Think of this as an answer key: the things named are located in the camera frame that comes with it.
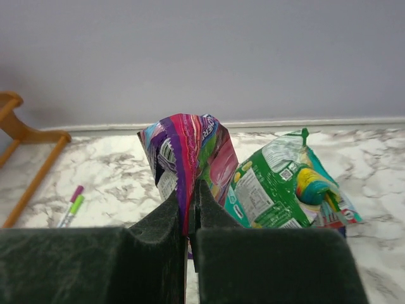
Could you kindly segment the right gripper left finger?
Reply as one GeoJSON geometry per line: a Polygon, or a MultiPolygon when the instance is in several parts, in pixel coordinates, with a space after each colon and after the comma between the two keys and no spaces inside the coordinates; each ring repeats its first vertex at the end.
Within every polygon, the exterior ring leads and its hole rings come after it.
{"type": "Polygon", "coordinates": [[[129,228],[3,229],[2,303],[183,303],[185,238],[172,194],[129,228]]]}

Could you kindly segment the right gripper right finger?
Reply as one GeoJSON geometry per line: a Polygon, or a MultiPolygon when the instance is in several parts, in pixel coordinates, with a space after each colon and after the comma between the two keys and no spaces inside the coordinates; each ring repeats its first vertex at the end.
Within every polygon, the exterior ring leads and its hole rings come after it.
{"type": "Polygon", "coordinates": [[[190,238],[201,303],[367,303],[354,257],[333,229],[248,229],[196,183],[190,238]]]}

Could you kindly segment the green yellow snack packet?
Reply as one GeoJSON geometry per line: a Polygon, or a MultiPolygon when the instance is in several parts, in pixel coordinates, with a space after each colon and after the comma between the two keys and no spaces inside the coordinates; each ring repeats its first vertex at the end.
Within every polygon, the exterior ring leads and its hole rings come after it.
{"type": "Polygon", "coordinates": [[[247,228],[305,228],[315,207],[296,196],[297,175],[306,166],[309,131],[282,135],[239,165],[228,190],[225,210],[247,228]]]}

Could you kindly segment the purple berries candy packet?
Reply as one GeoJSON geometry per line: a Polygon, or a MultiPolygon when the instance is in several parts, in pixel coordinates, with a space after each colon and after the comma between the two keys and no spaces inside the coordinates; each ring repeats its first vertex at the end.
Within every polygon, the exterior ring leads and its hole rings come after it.
{"type": "Polygon", "coordinates": [[[189,233],[190,204],[198,180],[224,205],[239,165],[228,130],[212,115],[178,113],[138,132],[162,200],[177,196],[183,235],[189,233]]]}

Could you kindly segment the teal snack packet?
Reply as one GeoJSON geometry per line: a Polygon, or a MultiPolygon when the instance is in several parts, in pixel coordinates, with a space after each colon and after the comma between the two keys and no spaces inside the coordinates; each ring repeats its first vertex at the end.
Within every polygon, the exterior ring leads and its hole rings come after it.
{"type": "Polygon", "coordinates": [[[297,175],[296,196],[301,203],[315,207],[312,226],[345,231],[349,224],[360,223],[360,214],[314,151],[307,147],[303,157],[306,166],[297,175]]]}

